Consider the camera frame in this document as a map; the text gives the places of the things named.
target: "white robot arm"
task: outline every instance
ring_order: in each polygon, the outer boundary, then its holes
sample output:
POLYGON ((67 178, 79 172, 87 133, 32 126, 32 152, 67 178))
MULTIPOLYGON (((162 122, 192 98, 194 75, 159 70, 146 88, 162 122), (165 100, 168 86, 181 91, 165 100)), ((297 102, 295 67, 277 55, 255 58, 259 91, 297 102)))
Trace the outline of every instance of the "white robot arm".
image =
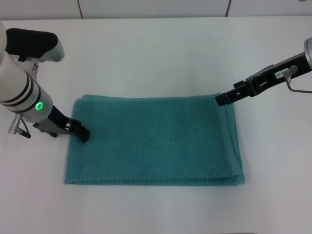
POLYGON ((53 33, 23 29, 5 30, 0 20, 0 104, 16 113, 9 132, 30 135, 19 128, 22 119, 41 132, 77 135, 86 142, 90 131, 64 116, 37 83, 38 61, 61 61, 64 50, 53 33), (11 55, 19 56, 16 62, 11 55))

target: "gray cable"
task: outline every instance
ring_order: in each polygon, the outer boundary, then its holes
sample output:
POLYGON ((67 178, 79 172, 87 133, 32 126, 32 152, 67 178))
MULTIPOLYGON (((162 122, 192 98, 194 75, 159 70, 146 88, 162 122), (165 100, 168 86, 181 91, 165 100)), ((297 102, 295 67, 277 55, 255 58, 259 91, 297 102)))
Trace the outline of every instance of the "gray cable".
POLYGON ((293 89, 291 85, 287 82, 287 87, 289 88, 290 91, 293 91, 295 93, 305 93, 305 94, 312 94, 312 91, 306 91, 306 90, 297 90, 293 89))
POLYGON ((20 120, 21 120, 22 123, 24 124, 25 129, 26 129, 26 132, 27 132, 28 134, 30 134, 29 131, 28 131, 28 128, 27 128, 27 125, 26 125, 25 121, 24 121, 22 118, 21 118, 20 120))

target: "towel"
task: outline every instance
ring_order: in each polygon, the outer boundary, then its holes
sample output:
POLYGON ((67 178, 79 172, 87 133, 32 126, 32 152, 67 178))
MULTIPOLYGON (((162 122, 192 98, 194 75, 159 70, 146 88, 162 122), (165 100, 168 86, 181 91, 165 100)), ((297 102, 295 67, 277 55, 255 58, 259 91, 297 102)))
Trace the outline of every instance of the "towel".
POLYGON ((65 184, 223 186, 245 181, 233 105, 215 95, 122 98, 84 95, 72 118, 65 184))

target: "white wall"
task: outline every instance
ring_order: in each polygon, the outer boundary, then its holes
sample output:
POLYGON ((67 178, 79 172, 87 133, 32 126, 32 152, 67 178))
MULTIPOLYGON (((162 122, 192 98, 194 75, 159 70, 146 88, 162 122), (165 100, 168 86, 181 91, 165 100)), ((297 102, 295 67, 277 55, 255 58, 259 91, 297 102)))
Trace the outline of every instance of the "white wall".
POLYGON ((77 0, 0 0, 2 20, 80 19, 77 0))
POLYGON ((232 0, 228 16, 312 15, 312 0, 232 0))
POLYGON ((225 16, 229 0, 80 0, 86 19, 225 16))

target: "black stripe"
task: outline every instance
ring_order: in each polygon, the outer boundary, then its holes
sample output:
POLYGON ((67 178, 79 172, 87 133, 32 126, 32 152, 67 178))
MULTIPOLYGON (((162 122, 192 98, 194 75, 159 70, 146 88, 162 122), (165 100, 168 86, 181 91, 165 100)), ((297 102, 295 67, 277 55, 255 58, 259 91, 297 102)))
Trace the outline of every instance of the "black stripe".
POLYGON ((24 113, 24 112, 27 112, 27 111, 29 111, 35 107, 35 105, 38 103, 38 101, 40 100, 40 97, 41 97, 41 89, 40 89, 39 85, 38 85, 38 88, 39 88, 38 97, 36 98, 35 102, 30 107, 26 108, 25 110, 14 111, 15 113, 24 113))
POLYGON ((31 80, 31 86, 30 86, 29 92, 22 100, 20 100, 16 103, 13 103, 13 104, 3 104, 3 106, 18 106, 18 105, 22 104, 23 102, 25 102, 30 97, 30 95, 34 89, 34 81, 31 78, 30 78, 30 80, 31 80))
POLYGON ((26 93, 27 89, 28 89, 29 80, 30 80, 30 77, 29 77, 29 75, 27 74, 27 83, 26 83, 26 86, 25 86, 25 88, 23 89, 23 91, 22 91, 19 95, 17 95, 15 98, 13 98, 13 99, 10 99, 10 100, 7 100, 7 101, 0 101, 0 102, 1 102, 1 103, 8 103, 8 102, 16 101, 16 100, 19 99, 21 96, 23 96, 23 95, 26 93))

